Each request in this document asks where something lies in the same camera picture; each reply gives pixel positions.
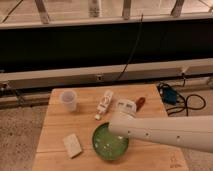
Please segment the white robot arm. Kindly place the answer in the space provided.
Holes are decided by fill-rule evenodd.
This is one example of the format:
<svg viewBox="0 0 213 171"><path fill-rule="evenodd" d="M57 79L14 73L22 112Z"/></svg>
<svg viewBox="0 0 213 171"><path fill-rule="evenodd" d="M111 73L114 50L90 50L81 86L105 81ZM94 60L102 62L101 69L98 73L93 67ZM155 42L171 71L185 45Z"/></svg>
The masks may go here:
<svg viewBox="0 0 213 171"><path fill-rule="evenodd" d="M120 99L109 131L126 138L213 153L213 116L137 118L136 103Z"/></svg>

